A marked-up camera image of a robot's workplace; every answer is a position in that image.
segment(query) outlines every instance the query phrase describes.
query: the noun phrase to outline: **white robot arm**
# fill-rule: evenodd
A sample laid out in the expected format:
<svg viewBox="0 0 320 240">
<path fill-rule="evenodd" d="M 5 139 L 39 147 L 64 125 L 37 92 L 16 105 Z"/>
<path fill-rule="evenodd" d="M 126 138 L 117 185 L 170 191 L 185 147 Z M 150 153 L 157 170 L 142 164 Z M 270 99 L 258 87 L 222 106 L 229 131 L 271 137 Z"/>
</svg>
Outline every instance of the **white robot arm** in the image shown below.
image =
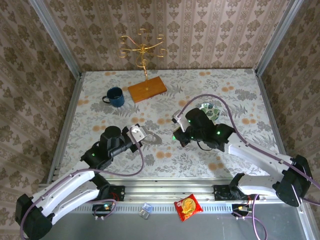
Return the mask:
<svg viewBox="0 0 320 240">
<path fill-rule="evenodd" d="M 191 141 L 203 142 L 212 149 L 239 156 L 270 174 L 251 176 L 238 173 L 228 186 L 233 200 L 252 194 L 276 195 L 291 206 L 300 205 L 311 183 L 288 165 L 295 165 L 311 176 L 304 157 L 298 155 L 292 158 L 262 148 L 241 137 L 228 125 L 214 125 L 198 108 L 190 110 L 185 116 L 178 111 L 172 116 L 172 121 L 180 125 L 173 136 L 183 147 Z M 15 220 L 21 225 L 25 218 L 22 229 L 30 240 L 41 239 L 59 219 L 78 206 L 92 200 L 112 199 L 112 192 L 124 193 L 125 186 L 111 186 L 97 172 L 107 168 L 114 156 L 127 149 L 136 151 L 134 143 L 141 145 L 140 141 L 146 137 L 144 129 L 138 124 L 130 129 L 132 135 L 126 127 L 122 132 L 116 126 L 106 128 L 100 141 L 85 152 L 70 172 L 32 197 L 24 194 L 17 200 Z M 120 201 L 124 199 L 124 194 L 119 196 Z"/>
<path fill-rule="evenodd" d="M 39 240 L 59 219 L 84 203 L 112 199 L 111 193 L 117 192 L 119 200 L 123 200 L 125 186 L 111 186 L 99 173 L 116 155 L 128 149 L 135 152 L 135 143 L 142 146 L 140 142 L 146 136 L 139 124 L 122 131 L 116 126 L 107 127 L 100 141 L 69 172 L 32 197 L 24 194 L 18 198 L 15 221 L 30 240 Z"/>
<path fill-rule="evenodd" d="M 300 206 L 311 182 L 292 170 L 290 165 L 312 178 L 306 158 L 300 155 L 293 158 L 261 147 L 226 124 L 215 125 L 198 108 L 190 110 L 185 116 L 177 111 L 172 116 L 172 121 L 180 125 L 173 135 L 182 147 L 191 141 L 203 142 L 211 149 L 239 156 L 270 174 L 251 176 L 238 173 L 229 185 L 229 190 L 236 199 L 241 194 L 275 195 L 288 205 Z"/>
</svg>

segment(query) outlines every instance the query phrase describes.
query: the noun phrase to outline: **chip bag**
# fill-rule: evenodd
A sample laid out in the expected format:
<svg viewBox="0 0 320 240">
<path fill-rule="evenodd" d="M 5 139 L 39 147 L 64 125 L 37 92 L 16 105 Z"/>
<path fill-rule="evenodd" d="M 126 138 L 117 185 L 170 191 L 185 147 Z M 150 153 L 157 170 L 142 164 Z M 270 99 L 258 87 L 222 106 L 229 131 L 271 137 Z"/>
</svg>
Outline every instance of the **chip bag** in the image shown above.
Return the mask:
<svg viewBox="0 0 320 240">
<path fill-rule="evenodd" d="M 180 201 L 175 201 L 174 205 L 182 222 L 196 213 L 203 212 L 202 207 L 193 194 Z"/>
</svg>

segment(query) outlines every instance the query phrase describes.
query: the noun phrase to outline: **wallpaper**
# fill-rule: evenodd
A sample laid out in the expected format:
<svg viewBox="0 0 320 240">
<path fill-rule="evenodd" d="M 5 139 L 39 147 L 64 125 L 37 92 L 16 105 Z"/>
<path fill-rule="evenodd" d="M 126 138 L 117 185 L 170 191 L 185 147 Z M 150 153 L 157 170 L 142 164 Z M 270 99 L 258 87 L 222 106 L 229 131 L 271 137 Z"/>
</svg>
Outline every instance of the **wallpaper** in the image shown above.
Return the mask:
<svg viewBox="0 0 320 240">
<path fill-rule="evenodd" d="M 74 88 L 27 0 L 0 1 L 0 239 L 19 239 L 22 194 L 46 179 Z"/>
<path fill-rule="evenodd" d="M 166 57 L 148 69 L 253 68 L 288 0 L 45 0 L 82 72 L 134 70 L 136 54 L 119 58 L 119 37 L 147 45 L 164 34 Z"/>
<path fill-rule="evenodd" d="M 305 0 L 262 79 L 286 152 L 309 161 L 320 182 L 320 1 Z M 320 191 L 309 190 L 320 201 Z M 320 209 L 312 206 L 320 227 Z"/>
</svg>

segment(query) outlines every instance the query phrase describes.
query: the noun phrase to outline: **blue mug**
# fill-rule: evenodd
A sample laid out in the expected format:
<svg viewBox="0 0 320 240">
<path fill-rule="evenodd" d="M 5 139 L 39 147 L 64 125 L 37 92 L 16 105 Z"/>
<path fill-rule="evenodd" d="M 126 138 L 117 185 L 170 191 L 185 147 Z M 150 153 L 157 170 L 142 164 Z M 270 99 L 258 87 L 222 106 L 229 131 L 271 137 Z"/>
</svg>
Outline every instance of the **blue mug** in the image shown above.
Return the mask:
<svg viewBox="0 0 320 240">
<path fill-rule="evenodd" d="M 116 108 L 120 108 L 125 104 L 125 97 L 120 87 L 112 87 L 106 92 L 106 96 L 102 98 L 102 101 L 106 104 L 111 104 Z"/>
</svg>

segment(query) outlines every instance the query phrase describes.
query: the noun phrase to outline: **floral tablecloth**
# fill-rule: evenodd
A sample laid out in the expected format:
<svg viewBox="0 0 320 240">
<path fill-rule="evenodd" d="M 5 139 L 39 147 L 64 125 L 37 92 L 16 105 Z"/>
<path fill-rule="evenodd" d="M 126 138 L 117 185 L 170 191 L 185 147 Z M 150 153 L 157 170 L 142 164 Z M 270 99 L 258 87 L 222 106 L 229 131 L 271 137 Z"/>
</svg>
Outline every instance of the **floral tablecloth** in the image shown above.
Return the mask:
<svg viewBox="0 0 320 240">
<path fill-rule="evenodd" d="M 229 105 L 235 124 L 245 137 L 278 151 L 260 88 L 252 69 L 151 70 L 149 78 L 160 76 L 167 92 L 135 104 L 128 87 L 144 80 L 143 71 L 98 71 L 85 74 L 60 175 L 69 171 L 92 144 L 100 139 L 107 126 L 123 128 L 139 123 L 148 131 L 143 141 L 145 167 L 136 177 L 219 177 L 230 178 L 237 173 L 266 173 L 239 157 L 217 150 L 203 151 L 195 142 L 182 148 L 173 140 L 178 127 L 171 116 L 193 97 L 211 93 L 221 96 Z M 123 90 L 125 103 L 115 108 L 102 102 L 111 87 Z M 220 111 L 215 121 L 231 126 L 226 109 L 212 98 L 199 98 L 188 109 L 211 103 Z M 138 152 L 129 150 L 116 156 L 109 171 L 131 174 L 141 167 Z"/>
</svg>

